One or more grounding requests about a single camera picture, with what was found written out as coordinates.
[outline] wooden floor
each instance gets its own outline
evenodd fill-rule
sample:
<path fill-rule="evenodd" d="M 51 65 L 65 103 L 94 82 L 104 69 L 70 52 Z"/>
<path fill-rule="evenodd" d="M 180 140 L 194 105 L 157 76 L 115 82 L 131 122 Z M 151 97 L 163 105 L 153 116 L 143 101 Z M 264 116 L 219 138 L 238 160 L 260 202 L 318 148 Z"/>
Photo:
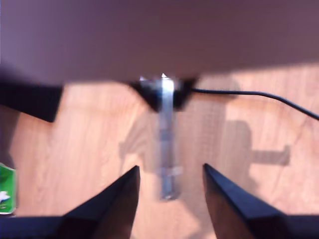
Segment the wooden floor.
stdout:
<path fill-rule="evenodd" d="M 202 76 L 198 87 L 266 91 L 319 113 L 319 64 Z M 319 213 L 319 123 L 258 96 L 192 96 L 177 114 L 181 197 L 158 200 L 156 115 L 126 85 L 67 86 L 55 123 L 2 108 L 3 153 L 17 167 L 18 216 L 61 215 L 141 167 L 132 238 L 214 238 L 207 162 L 292 214 Z"/>

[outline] green label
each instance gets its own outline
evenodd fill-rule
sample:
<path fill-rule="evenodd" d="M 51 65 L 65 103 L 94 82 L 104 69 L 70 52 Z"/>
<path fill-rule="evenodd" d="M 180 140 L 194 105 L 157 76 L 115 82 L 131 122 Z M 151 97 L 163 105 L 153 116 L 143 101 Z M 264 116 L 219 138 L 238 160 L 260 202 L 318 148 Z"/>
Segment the green label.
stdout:
<path fill-rule="evenodd" d="M 15 210 L 15 170 L 0 163 L 0 214 Z"/>

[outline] metal rod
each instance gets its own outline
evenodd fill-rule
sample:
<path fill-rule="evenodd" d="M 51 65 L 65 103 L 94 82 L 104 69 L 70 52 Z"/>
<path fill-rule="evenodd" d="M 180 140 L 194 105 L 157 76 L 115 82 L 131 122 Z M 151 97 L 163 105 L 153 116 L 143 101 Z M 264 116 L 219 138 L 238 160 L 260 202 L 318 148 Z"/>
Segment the metal rod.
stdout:
<path fill-rule="evenodd" d="M 159 141 L 161 159 L 161 197 L 165 200 L 172 200 L 178 196 L 174 173 L 174 81 L 162 74 L 160 83 Z"/>

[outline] black bracket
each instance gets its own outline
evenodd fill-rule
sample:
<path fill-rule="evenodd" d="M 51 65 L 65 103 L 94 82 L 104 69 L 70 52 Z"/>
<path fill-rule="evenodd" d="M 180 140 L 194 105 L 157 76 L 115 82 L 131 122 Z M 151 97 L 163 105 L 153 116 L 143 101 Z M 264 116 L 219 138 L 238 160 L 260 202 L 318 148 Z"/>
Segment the black bracket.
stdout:
<path fill-rule="evenodd" d="M 135 166 L 65 215 L 0 218 L 0 239 L 129 239 L 139 191 L 140 169 Z"/>
<path fill-rule="evenodd" d="M 185 106 L 192 88 L 197 82 L 197 78 L 185 78 L 179 81 L 178 88 L 174 91 L 173 106 L 176 111 L 181 111 Z M 153 87 L 152 84 L 139 81 L 129 84 L 134 88 L 140 96 L 148 103 L 148 105 L 156 112 L 160 110 L 160 92 Z"/>
<path fill-rule="evenodd" d="M 208 212 L 218 239 L 317 239 L 318 215 L 286 215 L 244 191 L 208 164 L 203 167 Z"/>

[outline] black wire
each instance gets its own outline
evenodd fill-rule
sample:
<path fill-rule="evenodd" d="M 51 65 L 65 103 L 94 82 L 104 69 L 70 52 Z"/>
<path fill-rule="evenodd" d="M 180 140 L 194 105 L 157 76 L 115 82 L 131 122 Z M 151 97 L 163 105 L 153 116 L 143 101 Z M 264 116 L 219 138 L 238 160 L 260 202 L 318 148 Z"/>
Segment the black wire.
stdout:
<path fill-rule="evenodd" d="M 273 95 L 270 93 L 266 93 L 266 92 L 261 92 L 261 91 L 224 91 L 224 90 L 205 90 L 205 89 L 196 89 L 193 88 L 192 89 L 194 92 L 198 92 L 198 93 L 206 93 L 206 94 L 219 94 L 219 95 L 254 95 L 254 96 L 264 96 L 264 97 L 268 97 L 268 98 L 272 98 L 275 99 L 277 101 L 281 101 L 283 103 L 285 103 L 286 105 L 295 108 L 296 110 L 316 119 L 319 120 L 319 115 L 285 99 L 284 97 L 281 96 L 277 96 L 277 95 Z"/>

